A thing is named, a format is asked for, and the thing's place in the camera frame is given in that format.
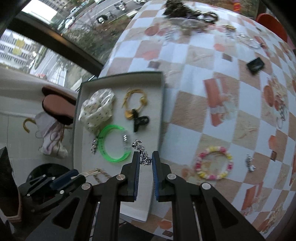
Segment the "green translucent bangle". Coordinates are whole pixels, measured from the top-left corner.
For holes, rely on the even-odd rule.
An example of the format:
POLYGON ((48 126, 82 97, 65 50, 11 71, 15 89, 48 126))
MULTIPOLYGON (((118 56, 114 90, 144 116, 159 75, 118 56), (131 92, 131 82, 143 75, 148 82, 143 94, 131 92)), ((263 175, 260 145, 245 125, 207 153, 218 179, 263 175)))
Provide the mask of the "green translucent bangle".
POLYGON ((107 125, 97 137, 97 149, 106 161, 126 160, 131 153, 127 130, 122 126, 107 125))

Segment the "black small claw clip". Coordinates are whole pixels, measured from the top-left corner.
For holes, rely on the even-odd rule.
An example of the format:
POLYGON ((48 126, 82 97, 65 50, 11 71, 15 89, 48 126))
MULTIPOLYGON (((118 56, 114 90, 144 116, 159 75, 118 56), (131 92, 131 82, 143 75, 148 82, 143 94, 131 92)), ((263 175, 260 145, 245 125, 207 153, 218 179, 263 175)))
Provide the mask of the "black small claw clip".
POLYGON ((149 124, 148 116, 139 116, 136 109, 132 109, 133 117, 133 132, 136 133, 140 126, 145 126, 149 124))

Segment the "white polka dot scrunchie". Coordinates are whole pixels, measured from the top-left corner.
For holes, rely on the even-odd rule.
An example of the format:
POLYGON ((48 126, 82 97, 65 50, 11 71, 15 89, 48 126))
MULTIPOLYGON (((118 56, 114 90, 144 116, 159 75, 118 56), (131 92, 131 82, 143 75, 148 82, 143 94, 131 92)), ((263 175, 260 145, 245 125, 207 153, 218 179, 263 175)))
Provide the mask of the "white polka dot scrunchie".
POLYGON ((79 122, 84 128, 97 133, 99 127, 112 117, 113 101, 115 94, 110 88, 97 90, 82 103, 79 114, 79 122))

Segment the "white cloth with hangers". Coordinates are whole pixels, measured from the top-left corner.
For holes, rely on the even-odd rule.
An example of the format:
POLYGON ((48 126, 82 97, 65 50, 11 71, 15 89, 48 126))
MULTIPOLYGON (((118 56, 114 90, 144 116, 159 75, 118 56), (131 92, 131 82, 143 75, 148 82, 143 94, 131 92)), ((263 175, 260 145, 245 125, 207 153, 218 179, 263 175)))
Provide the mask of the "white cloth with hangers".
POLYGON ((67 149, 62 145, 64 125, 45 112, 35 116, 38 135, 43 139, 39 151, 46 156, 65 159, 68 157, 67 149))

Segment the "grey shallow tray box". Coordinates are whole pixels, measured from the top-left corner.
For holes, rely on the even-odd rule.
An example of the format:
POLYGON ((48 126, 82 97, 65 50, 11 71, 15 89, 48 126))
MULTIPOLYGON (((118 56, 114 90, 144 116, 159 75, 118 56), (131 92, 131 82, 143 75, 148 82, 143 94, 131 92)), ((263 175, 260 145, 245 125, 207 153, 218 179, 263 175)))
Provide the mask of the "grey shallow tray box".
POLYGON ((107 154, 119 159, 130 152, 130 155, 121 162, 111 162, 102 156, 99 150, 92 151, 93 141, 97 133, 92 133, 75 120, 73 129, 72 157, 73 167, 79 172, 87 172, 95 168, 102 169, 107 174, 114 176, 121 171, 123 165, 132 161, 132 142, 141 140, 142 145, 149 155, 158 150, 161 133, 163 102, 164 102, 164 77, 161 72, 131 72, 113 76, 102 77, 84 82, 80 86, 76 104, 76 116, 79 116, 82 103, 89 99, 97 90, 111 89, 115 98, 112 102, 112 117, 100 128, 107 125, 117 125, 123 130, 111 130, 103 141, 107 154), (147 94, 148 104, 139 113, 139 116, 148 116, 149 123, 140 126, 137 132, 133 131, 133 120, 125 118, 125 109, 122 104, 128 91, 141 89, 147 94))

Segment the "brown sole slipper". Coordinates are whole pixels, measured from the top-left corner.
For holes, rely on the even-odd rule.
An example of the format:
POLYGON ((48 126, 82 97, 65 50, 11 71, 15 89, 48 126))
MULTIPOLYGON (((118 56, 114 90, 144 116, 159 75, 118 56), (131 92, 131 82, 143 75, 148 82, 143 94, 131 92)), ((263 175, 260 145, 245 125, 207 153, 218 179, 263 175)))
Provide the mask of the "brown sole slipper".
POLYGON ((53 86, 42 87, 43 110, 63 125, 73 124, 77 98, 53 86))

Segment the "checkered patterned tablecloth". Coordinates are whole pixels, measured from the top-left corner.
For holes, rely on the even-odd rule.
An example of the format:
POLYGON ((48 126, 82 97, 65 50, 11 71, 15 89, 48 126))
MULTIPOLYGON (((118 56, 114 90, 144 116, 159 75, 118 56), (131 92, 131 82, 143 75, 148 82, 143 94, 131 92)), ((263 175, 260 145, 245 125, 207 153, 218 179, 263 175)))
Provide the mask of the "checkered patterned tablecloth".
POLYGON ((184 35, 163 15, 164 1, 149 1, 119 37, 102 75, 162 71, 160 157, 199 184, 196 158, 225 147, 233 168, 212 185, 274 240, 295 197, 295 56, 284 40, 246 16, 203 3, 189 7, 216 13, 217 23, 184 35), (252 75, 246 64, 257 57, 265 67, 252 75), (246 166, 247 154, 254 172, 246 166))

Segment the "small silver earring charm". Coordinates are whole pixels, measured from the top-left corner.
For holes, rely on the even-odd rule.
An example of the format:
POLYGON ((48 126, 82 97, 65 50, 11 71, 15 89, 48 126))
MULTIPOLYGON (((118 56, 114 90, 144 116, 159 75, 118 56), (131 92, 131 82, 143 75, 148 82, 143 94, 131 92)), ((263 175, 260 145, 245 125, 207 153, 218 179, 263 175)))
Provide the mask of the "small silver earring charm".
POLYGON ((250 156, 249 154, 246 155, 245 158, 246 166, 248 168, 249 172, 254 172, 256 167, 253 165, 253 157, 250 156))

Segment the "black rectangular hair clip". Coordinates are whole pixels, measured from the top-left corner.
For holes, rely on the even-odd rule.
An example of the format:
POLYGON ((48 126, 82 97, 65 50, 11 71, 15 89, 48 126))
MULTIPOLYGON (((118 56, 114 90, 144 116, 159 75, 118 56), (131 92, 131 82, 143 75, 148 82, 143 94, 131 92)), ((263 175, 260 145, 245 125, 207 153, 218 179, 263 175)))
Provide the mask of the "black rectangular hair clip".
POLYGON ((259 72, 265 67, 265 64, 260 57, 257 57, 252 61, 248 62, 246 66, 250 73, 252 75, 255 75, 257 72, 259 72))

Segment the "clear large claw clip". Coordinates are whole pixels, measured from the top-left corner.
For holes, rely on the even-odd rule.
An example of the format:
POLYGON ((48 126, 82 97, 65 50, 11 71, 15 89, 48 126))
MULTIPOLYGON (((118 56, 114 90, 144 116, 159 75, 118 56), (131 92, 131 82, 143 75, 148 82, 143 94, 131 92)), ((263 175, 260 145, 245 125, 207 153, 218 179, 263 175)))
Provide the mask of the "clear large claw clip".
POLYGON ((169 21, 185 35, 191 35, 192 32, 204 32, 209 26, 208 23, 196 19, 170 18, 169 21))

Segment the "leopard print scrunchie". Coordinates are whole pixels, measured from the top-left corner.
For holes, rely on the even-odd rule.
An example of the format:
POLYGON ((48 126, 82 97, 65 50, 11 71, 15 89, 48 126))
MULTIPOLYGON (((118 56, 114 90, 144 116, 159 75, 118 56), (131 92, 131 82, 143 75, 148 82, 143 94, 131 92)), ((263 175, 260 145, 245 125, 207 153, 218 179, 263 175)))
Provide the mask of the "leopard print scrunchie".
POLYGON ((165 11, 163 15, 170 18, 197 18, 201 15, 201 11, 193 11, 188 6, 178 0, 167 0, 165 3, 165 11))

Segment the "red plastic chair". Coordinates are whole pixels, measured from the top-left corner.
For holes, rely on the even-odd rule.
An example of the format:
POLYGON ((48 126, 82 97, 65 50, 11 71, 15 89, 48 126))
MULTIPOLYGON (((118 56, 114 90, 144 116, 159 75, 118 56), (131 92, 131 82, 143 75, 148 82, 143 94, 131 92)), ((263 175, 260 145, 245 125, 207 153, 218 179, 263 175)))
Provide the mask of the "red plastic chair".
POLYGON ((266 13, 262 13, 257 16, 256 21, 275 33, 278 37, 280 37, 287 43, 287 32, 282 24, 275 17, 266 13))

